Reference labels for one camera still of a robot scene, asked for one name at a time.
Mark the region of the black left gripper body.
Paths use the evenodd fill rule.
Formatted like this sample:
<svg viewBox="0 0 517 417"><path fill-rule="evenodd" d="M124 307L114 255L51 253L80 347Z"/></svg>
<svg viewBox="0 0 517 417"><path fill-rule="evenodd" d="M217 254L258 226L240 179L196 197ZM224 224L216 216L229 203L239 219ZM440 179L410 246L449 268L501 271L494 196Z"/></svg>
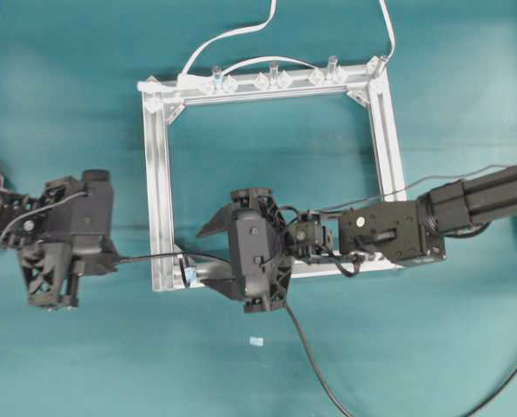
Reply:
<svg viewBox="0 0 517 417"><path fill-rule="evenodd" d="M34 227L18 250L30 306L76 308L81 277L116 271L113 200L110 172L103 169L45 184L36 203L42 211L27 218Z"/></svg>

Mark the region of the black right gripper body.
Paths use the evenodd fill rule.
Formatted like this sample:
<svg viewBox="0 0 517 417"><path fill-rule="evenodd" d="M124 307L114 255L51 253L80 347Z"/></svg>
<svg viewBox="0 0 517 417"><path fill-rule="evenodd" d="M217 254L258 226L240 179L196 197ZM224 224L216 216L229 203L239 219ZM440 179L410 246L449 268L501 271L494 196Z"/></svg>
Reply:
<svg viewBox="0 0 517 417"><path fill-rule="evenodd" d="M239 189L231 192L230 198L230 260L241 263L244 311L261 313L284 308L292 257L284 249L287 223L272 190Z"/></svg>

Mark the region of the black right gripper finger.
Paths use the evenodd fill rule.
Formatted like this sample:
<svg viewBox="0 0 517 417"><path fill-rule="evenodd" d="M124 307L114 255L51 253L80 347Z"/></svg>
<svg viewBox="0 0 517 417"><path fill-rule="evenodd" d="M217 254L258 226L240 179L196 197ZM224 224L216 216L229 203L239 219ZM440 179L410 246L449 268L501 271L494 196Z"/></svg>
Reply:
<svg viewBox="0 0 517 417"><path fill-rule="evenodd" d="M225 232L231 220L231 205L228 204L220 208L212 218L205 223L197 233L197 238L208 237L211 235Z"/></svg>
<svg viewBox="0 0 517 417"><path fill-rule="evenodd" d="M233 301L244 301L242 268L239 261L212 261L202 283Z"/></svg>

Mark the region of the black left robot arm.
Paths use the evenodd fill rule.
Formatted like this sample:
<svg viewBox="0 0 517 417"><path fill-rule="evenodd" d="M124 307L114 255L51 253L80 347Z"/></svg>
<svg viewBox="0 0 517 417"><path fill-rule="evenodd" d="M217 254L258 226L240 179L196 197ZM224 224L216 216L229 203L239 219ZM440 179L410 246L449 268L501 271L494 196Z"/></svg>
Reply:
<svg viewBox="0 0 517 417"><path fill-rule="evenodd" d="M34 198L5 188L0 169L0 254L17 252L29 305L76 308L81 277L115 271L113 200L107 170L47 182Z"/></svg>

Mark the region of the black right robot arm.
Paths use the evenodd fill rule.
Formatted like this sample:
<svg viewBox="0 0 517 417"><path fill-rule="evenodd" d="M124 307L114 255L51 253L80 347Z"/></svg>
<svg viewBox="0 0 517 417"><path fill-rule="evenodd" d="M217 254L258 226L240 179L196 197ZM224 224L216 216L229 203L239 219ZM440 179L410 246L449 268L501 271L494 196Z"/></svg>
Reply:
<svg viewBox="0 0 517 417"><path fill-rule="evenodd" d="M282 211L271 189L231 192L229 203L198 233L225 233L229 244L229 261L207 272L202 284L258 313L286 306L297 261L332 264L347 277L373 255L401 267L442 261L447 238L471 238L517 215L517 165L447 183L414 200L340 211L336 237L318 211L298 212L291 222Z"/></svg>

